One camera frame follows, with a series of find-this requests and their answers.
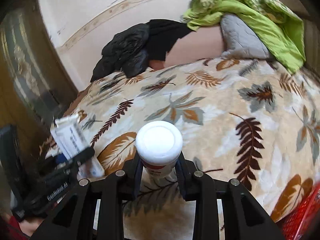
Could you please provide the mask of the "white cardboard box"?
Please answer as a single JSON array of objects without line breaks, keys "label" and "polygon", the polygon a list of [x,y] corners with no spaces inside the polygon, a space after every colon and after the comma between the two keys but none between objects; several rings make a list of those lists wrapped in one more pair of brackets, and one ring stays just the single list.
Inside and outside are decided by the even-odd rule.
[{"label": "white cardboard box", "polygon": [[[67,160],[72,159],[80,152],[89,147],[83,132],[79,126],[80,114],[68,115],[60,119],[55,119],[50,127],[51,135],[59,150]],[[93,157],[85,161],[79,167],[78,178],[100,178],[105,175],[102,165],[93,152]]]}]

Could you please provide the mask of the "white cap pill bottle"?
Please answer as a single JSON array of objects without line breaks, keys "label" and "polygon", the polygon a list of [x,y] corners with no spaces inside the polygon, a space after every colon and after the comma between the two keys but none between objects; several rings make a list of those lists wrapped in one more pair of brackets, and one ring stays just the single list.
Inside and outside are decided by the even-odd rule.
[{"label": "white cap pill bottle", "polygon": [[152,121],[138,131],[135,145],[148,174],[164,178],[171,173],[182,152],[183,138],[173,124]]}]

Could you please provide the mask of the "red plastic basket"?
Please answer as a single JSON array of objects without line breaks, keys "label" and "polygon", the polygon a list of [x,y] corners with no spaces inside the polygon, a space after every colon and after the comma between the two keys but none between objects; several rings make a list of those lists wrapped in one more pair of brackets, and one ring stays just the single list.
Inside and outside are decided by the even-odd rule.
[{"label": "red plastic basket", "polygon": [[305,197],[288,216],[278,222],[285,239],[302,239],[316,219],[317,213],[319,213],[319,183],[308,197]]}]

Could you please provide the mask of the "dark wooden door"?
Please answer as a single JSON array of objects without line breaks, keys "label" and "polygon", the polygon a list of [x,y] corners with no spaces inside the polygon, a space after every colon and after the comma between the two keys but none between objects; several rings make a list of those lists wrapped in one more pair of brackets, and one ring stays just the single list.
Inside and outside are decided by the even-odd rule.
[{"label": "dark wooden door", "polygon": [[17,126],[23,152],[38,155],[50,124],[76,98],[77,89],[54,49],[39,0],[1,6],[1,125]]}]

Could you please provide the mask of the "leaf pattern fleece blanket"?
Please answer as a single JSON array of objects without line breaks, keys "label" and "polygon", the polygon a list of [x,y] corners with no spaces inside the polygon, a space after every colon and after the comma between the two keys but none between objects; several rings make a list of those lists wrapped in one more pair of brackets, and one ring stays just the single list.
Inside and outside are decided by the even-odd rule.
[{"label": "leaf pattern fleece blanket", "polygon": [[319,79],[265,60],[204,59],[93,82],[67,109],[105,174],[136,153],[139,129],[167,121],[183,154],[214,179],[236,178],[274,221],[319,181]]}]

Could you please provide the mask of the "black puffer jacket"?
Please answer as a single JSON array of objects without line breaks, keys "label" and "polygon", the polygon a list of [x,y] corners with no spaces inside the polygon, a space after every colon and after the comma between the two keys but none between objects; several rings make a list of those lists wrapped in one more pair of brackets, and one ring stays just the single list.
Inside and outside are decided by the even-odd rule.
[{"label": "black puffer jacket", "polygon": [[112,74],[124,72],[127,78],[135,77],[148,67],[148,52],[144,48],[149,38],[149,26],[140,23],[117,33],[101,51],[101,59],[93,69],[91,82]]}]

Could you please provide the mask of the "grey quilted pillow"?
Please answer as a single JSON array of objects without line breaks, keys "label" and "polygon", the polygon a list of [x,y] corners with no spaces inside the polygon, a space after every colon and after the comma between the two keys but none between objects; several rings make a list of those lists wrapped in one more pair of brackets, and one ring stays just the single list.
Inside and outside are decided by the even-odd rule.
[{"label": "grey quilted pillow", "polygon": [[224,14],[220,27],[226,44],[223,59],[273,59],[255,32],[235,14]]}]

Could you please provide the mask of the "black cloth garment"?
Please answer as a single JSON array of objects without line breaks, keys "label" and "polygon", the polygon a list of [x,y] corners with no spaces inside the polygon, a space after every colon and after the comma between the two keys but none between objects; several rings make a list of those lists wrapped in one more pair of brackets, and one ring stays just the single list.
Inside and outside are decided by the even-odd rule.
[{"label": "black cloth garment", "polygon": [[165,61],[166,55],[180,38],[192,32],[185,23],[172,20],[150,20],[149,38],[145,43],[149,60]]}]

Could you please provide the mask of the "green floral quilt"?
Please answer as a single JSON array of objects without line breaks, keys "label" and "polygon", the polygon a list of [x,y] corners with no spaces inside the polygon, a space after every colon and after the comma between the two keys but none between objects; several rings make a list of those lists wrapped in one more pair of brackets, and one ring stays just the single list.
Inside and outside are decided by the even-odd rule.
[{"label": "green floral quilt", "polygon": [[304,23],[280,0],[190,0],[183,20],[191,30],[210,27],[235,14],[290,73],[306,61]]}]

